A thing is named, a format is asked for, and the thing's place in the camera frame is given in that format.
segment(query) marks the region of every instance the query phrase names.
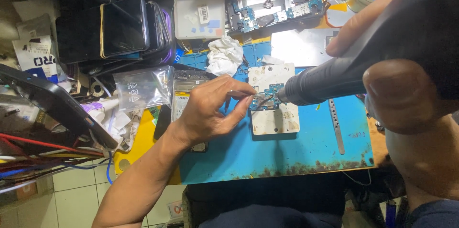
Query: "desk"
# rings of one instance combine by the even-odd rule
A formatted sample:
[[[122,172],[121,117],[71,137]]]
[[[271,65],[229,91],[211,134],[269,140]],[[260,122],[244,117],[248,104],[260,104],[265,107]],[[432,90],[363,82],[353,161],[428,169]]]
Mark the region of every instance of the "desk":
[[[257,55],[268,54],[266,42],[244,46],[244,54],[253,65],[259,65]],[[205,55],[193,55],[184,62],[194,67],[205,66]],[[245,81],[240,71],[236,79]],[[247,116],[235,131],[209,144],[204,154],[187,153],[169,184],[193,184],[222,180],[263,178],[318,172],[334,172],[369,168],[381,163],[387,154],[384,136],[367,119],[363,103],[355,96],[335,100],[341,123],[341,133],[346,153],[340,155],[327,105],[315,110],[317,105],[300,107],[300,127],[297,134],[287,137],[253,136],[250,118]],[[134,162],[153,145],[154,125],[146,111],[130,153],[116,153],[115,171],[121,173],[118,162],[128,159]]]

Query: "plastic bag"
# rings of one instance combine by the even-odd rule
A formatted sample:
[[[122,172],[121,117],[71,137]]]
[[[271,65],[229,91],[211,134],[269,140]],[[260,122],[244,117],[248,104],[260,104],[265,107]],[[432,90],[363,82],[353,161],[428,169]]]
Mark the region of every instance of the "plastic bag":
[[[171,66],[114,73],[119,110],[132,111],[166,104],[171,107],[174,68]]]

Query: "stack of phones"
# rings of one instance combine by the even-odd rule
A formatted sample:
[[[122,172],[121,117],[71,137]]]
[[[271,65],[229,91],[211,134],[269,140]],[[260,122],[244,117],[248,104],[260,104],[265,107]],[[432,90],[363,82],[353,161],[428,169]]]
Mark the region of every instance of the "stack of phones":
[[[171,47],[169,15],[156,2],[120,0],[56,19],[59,59],[94,76],[102,69],[164,57]]]

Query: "metal ruler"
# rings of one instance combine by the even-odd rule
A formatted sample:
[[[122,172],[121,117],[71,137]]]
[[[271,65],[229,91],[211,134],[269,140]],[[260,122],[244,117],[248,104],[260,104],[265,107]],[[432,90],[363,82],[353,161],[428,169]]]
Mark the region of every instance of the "metal ruler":
[[[328,100],[328,107],[330,108],[331,119],[333,121],[333,128],[335,130],[336,142],[338,143],[338,150],[340,154],[344,154],[344,144],[343,137],[341,135],[340,122],[338,120],[338,115],[336,114],[335,102],[333,99]]]

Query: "white pcb holder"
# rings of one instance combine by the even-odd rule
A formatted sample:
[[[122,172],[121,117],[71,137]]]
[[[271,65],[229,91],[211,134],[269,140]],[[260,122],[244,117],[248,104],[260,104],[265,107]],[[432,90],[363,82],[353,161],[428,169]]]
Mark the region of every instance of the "white pcb holder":
[[[269,89],[270,84],[285,84],[295,75],[293,63],[251,67],[248,69],[249,84],[257,86],[259,92]],[[252,129],[254,135],[295,133],[300,131],[298,106],[293,103],[281,103],[279,109],[252,111]]]

